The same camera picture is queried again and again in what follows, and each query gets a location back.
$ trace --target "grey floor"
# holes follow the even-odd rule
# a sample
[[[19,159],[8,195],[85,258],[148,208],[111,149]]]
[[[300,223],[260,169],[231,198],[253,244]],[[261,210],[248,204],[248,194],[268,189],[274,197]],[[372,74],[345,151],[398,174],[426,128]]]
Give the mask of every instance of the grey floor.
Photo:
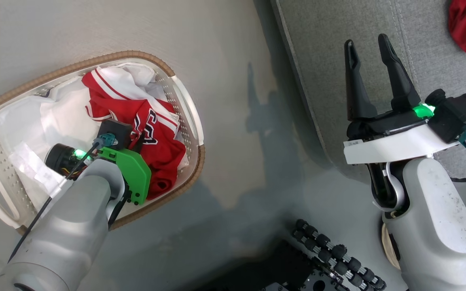
[[[187,193],[111,232],[80,290],[189,290],[264,254],[297,218],[345,244],[389,290],[407,289],[381,250],[368,185],[322,152],[268,1],[0,0],[0,94],[128,49],[161,57],[189,89],[205,169]],[[0,270],[17,240],[0,221]]]

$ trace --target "green led light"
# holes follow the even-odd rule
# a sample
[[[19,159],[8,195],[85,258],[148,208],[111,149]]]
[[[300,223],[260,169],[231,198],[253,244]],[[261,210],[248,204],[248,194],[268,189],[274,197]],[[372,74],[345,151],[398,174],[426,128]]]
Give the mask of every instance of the green led light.
[[[85,151],[82,151],[82,150],[75,150],[73,152],[74,156],[75,157],[78,157],[78,158],[83,158],[85,156],[85,154],[87,154]]]
[[[413,110],[419,118],[431,118],[434,116],[434,106],[431,105],[422,103],[414,107]]]

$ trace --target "white cloth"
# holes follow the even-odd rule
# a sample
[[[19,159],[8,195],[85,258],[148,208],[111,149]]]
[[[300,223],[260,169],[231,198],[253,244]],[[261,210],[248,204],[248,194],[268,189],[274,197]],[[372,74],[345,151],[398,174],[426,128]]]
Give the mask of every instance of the white cloth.
[[[63,180],[45,166],[48,151],[57,143],[87,150],[98,133],[100,124],[85,113],[89,93],[80,80],[56,86],[48,97],[28,96],[0,110],[1,146],[36,209]]]

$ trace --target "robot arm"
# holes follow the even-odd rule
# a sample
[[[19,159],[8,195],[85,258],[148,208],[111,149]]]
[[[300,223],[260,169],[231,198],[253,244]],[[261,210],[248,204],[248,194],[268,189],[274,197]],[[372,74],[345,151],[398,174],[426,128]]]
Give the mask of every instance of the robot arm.
[[[37,223],[0,274],[1,291],[75,291],[109,230],[114,190],[123,191],[116,164],[94,161]]]
[[[392,84],[392,110],[377,114],[362,83],[360,60],[345,44],[348,164],[366,164],[374,204],[410,291],[466,291],[466,207],[433,154],[466,136],[466,94],[420,97],[386,35],[379,47]],[[466,147],[465,140],[459,140]]]

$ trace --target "basket rim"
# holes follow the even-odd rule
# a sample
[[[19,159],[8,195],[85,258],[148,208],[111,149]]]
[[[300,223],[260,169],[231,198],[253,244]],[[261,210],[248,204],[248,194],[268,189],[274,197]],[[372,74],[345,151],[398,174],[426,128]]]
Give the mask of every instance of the basket rim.
[[[37,88],[38,86],[41,86],[47,82],[53,81],[64,75],[77,72],[77,71],[80,71],[80,70],[83,70],[89,67],[93,67],[96,65],[108,63],[110,61],[118,61],[120,59],[129,59],[129,58],[144,59],[146,61],[150,61],[153,64],[157,65],[159,68],[161,68],[161,70],[165,74],[167,74],[168,77],[174,77],[176,75],[174,71],[172,70],[172,68],[170,68],[170,66],[168,66],[167,63],[165,63],[162,59],[150,53],[146,53],[142,51],[135,51],[135,50],[115,52],[115,53],[111,53],[108,55],[102,55],[100,57],[93,57],[92,59],[86,59],[85,61],[79,61],[78,63],[74,63],[64,68],[60,68],[48,74],[44,74],[36,79],[33,79],[32,81],[24,83],[23,85],[20,85],[19,87],[6,92],[5,94],[2,94],[0,96],[0,105],[19,96],[20,94],[24,94],[25,92],[30,91],[33,88]],[[204,144],[202,144],[202,145],[198,145],[197,147],[198,147],[198,156],[197,156],[196,167],[194,171],[192,172],[192,174],[190,175],[190,177],[183,184],[171,190],[169,193],[162,195],[158,199],[154,200],[152,203],[149,203],[148,205],[138,209],[137,211],[131,214],[128,214],[120,219],[117,219],[115,223],[113,224],[113,226],[111,227],[111,230],[115,230],[116,228],[119,228],[129,222],[137,220],[140,217],[143,217],[147,213],[161,207],[165,203],[175,199],[179,195],[186,192],[194,184],[194,182],[199,178],[202,172],[202,168],[204,166],[205,146]],[[21,227],[17,228],[16,230],[20,235],[22,235],[26,231],[26,226],[21,225]]]

